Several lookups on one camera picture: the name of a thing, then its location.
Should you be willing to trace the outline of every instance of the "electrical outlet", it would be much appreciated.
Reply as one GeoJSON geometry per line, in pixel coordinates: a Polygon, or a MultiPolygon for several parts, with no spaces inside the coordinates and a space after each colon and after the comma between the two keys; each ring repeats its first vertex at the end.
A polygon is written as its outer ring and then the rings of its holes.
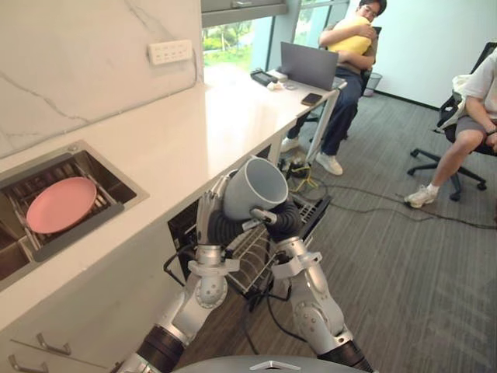
{"type": "Polygon", "coordinates": [[[168,64],[192,57],[191,40],[175,40],[148,45],[148,59],[153,66],[168,64]]]}

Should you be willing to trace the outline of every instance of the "cabinet handle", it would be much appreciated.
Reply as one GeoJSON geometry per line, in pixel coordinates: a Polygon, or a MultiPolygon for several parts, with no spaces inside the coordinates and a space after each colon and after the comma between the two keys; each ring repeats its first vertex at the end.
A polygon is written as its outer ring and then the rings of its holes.
{"type": "Polygon", "coordinates": [[[252,2],[231,2],[232,8],[244,8],[247,6],[252,6],[252,2]]]}
{"type": "Polygon", "coordinates": [[[41,369],[24,368],[17,364],[16,357],[14,355],[9,356],[9,362],[17,371],[23,371],[25,373],[49,373],[48,366],[45,363],[41,363],[41,369]]]}
{"type": "Polygon", "coordinates": [[[57,352],[59,354],[64,354],[64,355],[70,355],[71,354],[71,348],[69,347],[69,343],[66,343],[63,348],[58,348],[58,347],[53,347],[47,342],[45,342],[45,339],[43,338],[42,333],[38,333],[36,335],[36,339],[38,340],[38,343],[40,344],[41,347],[43,347],[45,350],[49,350],[52,352],[57,352]]]}

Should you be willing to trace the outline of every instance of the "stainless steel sink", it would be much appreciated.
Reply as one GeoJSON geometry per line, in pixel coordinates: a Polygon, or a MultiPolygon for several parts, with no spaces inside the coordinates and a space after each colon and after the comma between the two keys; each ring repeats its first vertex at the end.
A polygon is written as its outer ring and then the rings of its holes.
{"type": "Polygon", "coordinates": [[[146,196],[83,141],[0,174],[0,290],[146,196]],[[86,177],[97,187],[89,214],[63,232],[32,231],[26,213],[36,197],[74,176],[86,177]]]}

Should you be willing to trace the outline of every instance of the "man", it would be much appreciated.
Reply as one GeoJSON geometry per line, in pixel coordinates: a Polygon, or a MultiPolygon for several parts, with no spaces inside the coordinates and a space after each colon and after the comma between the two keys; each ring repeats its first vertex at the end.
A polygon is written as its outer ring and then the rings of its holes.
{"type": "Polygon", "coordinates": [[[465,110],[457,121],[456,141],[441,158],[432,182],[407,196],[405,202],[414,208],[431,204],[440,186],[461,167],[464,159],[480,144],[497,152],[497,50],[474,71],[462,88],[465,110]]]}
{"type": "MultiPolygon", "coordinates": [[[[366,18],[370,23],[379,16],[387,7],[387,0],[360,0],[356,9],[356,16],[366,18]]],[[[363,54],[352,51],[339,51],[339,63],[335,76],[347,81],[337,99],[328,127],[321,144],[321,151],[316,156],[316,161],[326,171],[333,175],[342,175],[343,169],[336,160],[340,142],[346,136],[352,120],[357,114],[357,102],[362,95],[363,81],[360,77],[361,70],[370,69],[376,61],[377,34],[368,24],[334,29],[327,28],[319,37],[319,46],[327,47],[350,37],[360,36],[371,39],[371,45],[363,54]]],[[[282,152],[288,152],[298,146],[298,134],[304,125],[308,114],[300,117],[297,124],[287,134],[281,145],[282,152]]]]}

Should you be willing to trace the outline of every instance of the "shorts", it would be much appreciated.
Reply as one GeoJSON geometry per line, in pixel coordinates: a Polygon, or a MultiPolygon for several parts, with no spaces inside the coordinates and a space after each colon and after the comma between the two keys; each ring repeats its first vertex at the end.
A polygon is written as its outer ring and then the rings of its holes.
{"type": "Polygon", "coordinates": [[[481,133],[483,133],[483,138],[487,138],[487,131],[485,130],[485,128],[468,115],[459,118],[459,120],[457,121],[456,137],[459,135],[460,132],[465,130],[480,131],[481,133]]]}

